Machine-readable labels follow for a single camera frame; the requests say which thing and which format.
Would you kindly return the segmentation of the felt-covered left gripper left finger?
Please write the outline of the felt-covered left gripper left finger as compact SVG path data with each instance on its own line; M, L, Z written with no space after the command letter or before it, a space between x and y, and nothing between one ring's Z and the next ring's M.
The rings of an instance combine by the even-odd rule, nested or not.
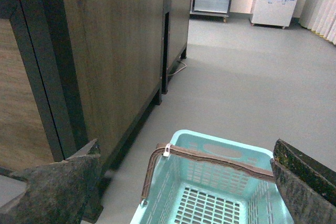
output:
M98 140L61 162L8 174L25 182L25 190L1 206L1 223L96 223L103 206Z

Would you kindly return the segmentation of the felt-covered left gripper right finger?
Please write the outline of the felt-covered left gripper right finger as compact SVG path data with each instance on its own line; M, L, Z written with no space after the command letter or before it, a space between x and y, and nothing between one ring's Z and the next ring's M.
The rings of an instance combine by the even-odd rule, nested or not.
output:
M294 223L335 223L335 171L278 139L270 161Z

